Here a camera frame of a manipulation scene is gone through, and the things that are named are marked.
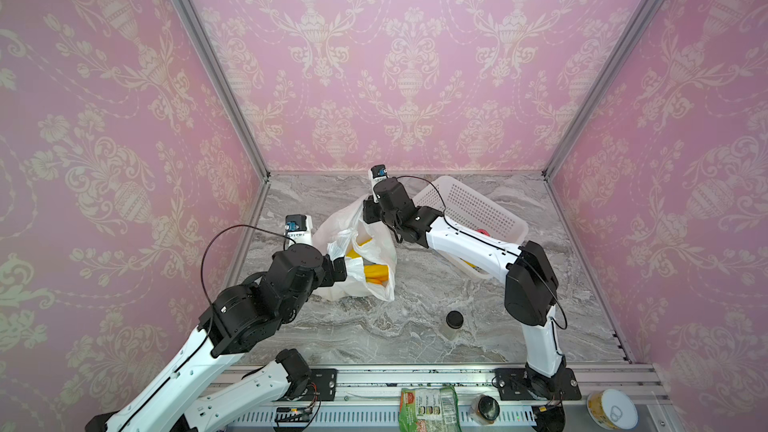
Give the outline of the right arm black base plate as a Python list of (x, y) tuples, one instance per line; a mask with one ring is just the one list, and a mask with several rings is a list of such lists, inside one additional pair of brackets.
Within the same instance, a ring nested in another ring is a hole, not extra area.
[(527, 368), (496, 368), (491, 381), (503, 401), (578, 401), (582, 399), (574, 372), (564, 368), (547, 378)]

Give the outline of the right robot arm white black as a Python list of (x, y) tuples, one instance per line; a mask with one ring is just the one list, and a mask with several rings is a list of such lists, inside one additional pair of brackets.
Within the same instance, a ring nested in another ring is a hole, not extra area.
[(557, 331), (567, 325), (556, 320), (559, 282), (540, 244), (494, 239), (458, 224), (445, 209), (417, 206), (396, 177), (371, 180), (363, 219), (385, 224), (399, 243), (452, 255), (497, 279), (504, 287), (506, 312), (522, 325), (529, 393), (553, 402), (565, 398), (568, 368)]

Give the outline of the white plastic bag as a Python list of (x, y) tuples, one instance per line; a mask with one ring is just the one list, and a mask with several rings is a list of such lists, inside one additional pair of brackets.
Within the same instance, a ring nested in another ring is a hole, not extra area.
[[(381, 222), (363, 221), (363, 201), (359, 197), (350, 205), (331, 214), (313, 233), (313, 245), (331, 258), (344, 257), (347, 279), (332, 287), (321, 287), (313, 293), (322, 299), (339, 301), (345, 297), (372, 296), (384, 302), (395, 299), (396, 247), (390, 230)], [(369, 264), (387, 265), (390, 270), (386, 286), (367, 283), (363, 268)]]

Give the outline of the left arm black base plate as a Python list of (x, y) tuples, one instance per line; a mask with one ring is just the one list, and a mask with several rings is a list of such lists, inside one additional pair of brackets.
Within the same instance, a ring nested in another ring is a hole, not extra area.
[(338, 370), (336, 368), (313, 368), (310, 379), (297, 401), (333, 401), (336, 396)]

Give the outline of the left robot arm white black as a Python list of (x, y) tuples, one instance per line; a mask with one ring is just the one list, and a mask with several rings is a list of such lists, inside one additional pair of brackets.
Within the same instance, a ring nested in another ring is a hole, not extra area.
[(264, 277), (224, 289), (201, 315), (176, 356), (119, 411), (93, 417), (88, 431), (219, 431), (262, 404), (310, 391), (311, 369), (295, 349), (238, 382), (206, 395), (209, 385), (258, 343), (292, 322), (309, 296), (347, 278), (344, 258), (307, 244), (272, 256)]

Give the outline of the white perforated plastic basket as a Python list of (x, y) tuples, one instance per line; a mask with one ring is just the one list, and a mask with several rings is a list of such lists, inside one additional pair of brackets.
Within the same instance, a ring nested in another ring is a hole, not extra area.
[(453, 177), (441, 176), (426, 185), (414, 197), (417, 206), (430, 206), (442, 210), (454, 223), (477, 231), (485, 229), (490, 237), (520, 244), (526, 240), (528, 224), (491, 199)]

